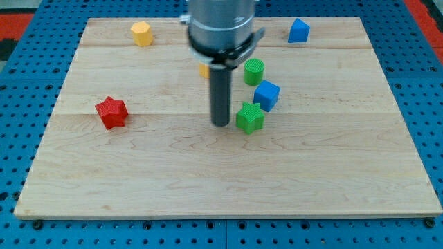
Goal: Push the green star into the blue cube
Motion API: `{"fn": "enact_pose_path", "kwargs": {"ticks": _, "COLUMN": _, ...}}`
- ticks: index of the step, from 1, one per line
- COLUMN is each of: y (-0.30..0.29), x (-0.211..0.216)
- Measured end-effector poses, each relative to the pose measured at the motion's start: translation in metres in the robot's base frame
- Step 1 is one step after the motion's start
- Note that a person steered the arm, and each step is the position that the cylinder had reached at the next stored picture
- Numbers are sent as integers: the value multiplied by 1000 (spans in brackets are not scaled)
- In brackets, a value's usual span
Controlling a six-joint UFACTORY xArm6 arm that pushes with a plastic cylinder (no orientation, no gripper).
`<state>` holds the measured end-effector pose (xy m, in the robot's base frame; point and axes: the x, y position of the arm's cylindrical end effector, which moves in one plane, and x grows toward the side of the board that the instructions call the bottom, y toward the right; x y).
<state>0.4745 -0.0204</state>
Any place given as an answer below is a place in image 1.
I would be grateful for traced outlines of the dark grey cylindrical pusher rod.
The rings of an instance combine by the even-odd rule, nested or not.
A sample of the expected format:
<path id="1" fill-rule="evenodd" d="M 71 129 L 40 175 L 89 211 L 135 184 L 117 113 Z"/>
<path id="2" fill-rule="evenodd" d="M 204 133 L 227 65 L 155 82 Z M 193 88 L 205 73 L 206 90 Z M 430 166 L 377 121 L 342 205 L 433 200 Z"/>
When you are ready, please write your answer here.
<path id="1" fill-rule="evenodd" d="M 210 65 L 210 118 L 216 127 L 230 122 L 231 70 Z"/>

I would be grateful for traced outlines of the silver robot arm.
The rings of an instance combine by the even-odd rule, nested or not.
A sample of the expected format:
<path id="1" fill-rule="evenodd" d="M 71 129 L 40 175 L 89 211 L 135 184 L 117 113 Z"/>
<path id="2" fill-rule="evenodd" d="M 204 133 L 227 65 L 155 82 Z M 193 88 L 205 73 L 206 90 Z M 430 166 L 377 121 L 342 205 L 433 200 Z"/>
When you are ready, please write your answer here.
<path id="1" fill-rule="evenodd" d="M 232 73 L 254 52 L 265 29 L 253 29 L 255 0 L 189 0 L 179 17 L 192 54 L 209 66 L 210 120 L 230 122 Z"/>

